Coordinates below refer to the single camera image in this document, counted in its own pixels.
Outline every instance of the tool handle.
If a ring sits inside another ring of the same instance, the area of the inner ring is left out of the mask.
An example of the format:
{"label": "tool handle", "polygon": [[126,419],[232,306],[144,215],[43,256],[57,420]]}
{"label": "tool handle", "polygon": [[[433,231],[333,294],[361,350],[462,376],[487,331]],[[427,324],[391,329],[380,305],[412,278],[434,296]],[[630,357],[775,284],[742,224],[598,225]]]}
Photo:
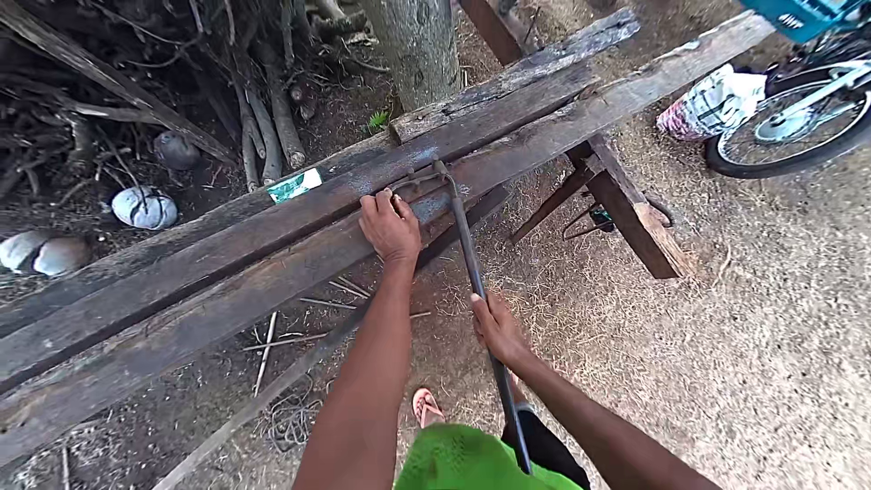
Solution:
{"label": "tool handle", "polygon": [[[466,221],[466,210],[463,209],[463,199],[460,197],[451,199],[450,206],[456,219],[457,231],[460,232],[460,245],[463,247],[463,258],[466,261],[466,269],[469,271],[472,291],[483,298],[484,301],[487,301],[487,293],[484,291],[484,283],[481,279],[481,264],[478,262],[475,244],[472,243],[472,234],[469,231],[469,223]],[[508,384],[508,368],[505,367],[505,364],[502,364],[502,361],[496,359],[496,356],[490,352],[490,349],[487,349],[487,354],[490,356],[490,363],[493,365],[493,377],[496,378],[496,388],[499,390],[499,399],[502,401],[502,410],[505,412],[505,424],[517,436],[517,449],[514,451],[515,456],[517,456],[517,465],[520,466],[524,473],[532,474],[530,453],[526,449],[523,428],[520,426],[520,419],[517,417],[517,407],[514,406],[514,397],[511,395],[511,387]]]}

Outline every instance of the black shorts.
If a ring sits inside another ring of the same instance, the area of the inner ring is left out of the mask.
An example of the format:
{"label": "black shorts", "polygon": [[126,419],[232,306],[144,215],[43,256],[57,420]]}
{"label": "black shorts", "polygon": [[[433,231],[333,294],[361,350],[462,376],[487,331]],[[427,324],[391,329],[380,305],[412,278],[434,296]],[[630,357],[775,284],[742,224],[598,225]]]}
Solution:
{"label": "black shorts", "polygon": [[[523,438],[526,440],[526,449],[530,453],[530,459],[543,467],[562,474],[574,481],[579,487],[589,490],[590,480],[587,472],[577,465],[575,458],[569,453],[563,441],[559,440],[536,414],[528,410],[518,410],[517,417],[523,429]],[[514,431],[509,431],[506,426],[502,431],[502,442],[517,450],[517,436]]]}

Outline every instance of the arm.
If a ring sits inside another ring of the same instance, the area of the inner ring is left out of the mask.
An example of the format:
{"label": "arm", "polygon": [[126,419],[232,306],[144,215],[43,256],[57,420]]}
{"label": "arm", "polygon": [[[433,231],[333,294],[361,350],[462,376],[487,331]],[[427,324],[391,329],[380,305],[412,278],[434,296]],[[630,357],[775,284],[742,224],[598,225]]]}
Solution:
{"label": "arm", "polygon": [[526,346],[500,298],[472,295],[478,336],[547,405],[615,490],[718,488],[655,440],[589,399]]}
{"label": "arm", "polygon": [[318,414],[294,490],[390,488],[393,483],[411,349],[411,280],[421,236],[411,208],[389,190],[363,196],[361,208],[363,234],[384,259],[381,285]]}

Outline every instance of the forearm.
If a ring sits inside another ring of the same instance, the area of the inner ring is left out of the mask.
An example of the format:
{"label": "forearm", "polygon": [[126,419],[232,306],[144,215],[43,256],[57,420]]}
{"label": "forearm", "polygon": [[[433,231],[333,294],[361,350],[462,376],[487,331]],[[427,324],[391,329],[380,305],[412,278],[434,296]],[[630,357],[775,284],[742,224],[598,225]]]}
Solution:
{"label": "forearm", "polygon": [[615,490],[717,488],[655,440],[588,398],[533,354],[511,369],[538,395]]}
{"label": "forearm", "polygon": [[413,274],[414,262],[385,264],[354,347],[318,414],[295,489],[390,488],[408,378]]}

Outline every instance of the teal basket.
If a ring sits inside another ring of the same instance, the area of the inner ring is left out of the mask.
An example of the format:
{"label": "teal basket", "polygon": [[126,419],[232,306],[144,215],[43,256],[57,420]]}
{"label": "teal basket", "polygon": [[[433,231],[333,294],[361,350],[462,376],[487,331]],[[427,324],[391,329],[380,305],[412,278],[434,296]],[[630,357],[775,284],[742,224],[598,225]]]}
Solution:
{"label": "teal basket", "polygon": [[854,27],[847,16],[869,0],[740,0],[796,43],[829,30]]}

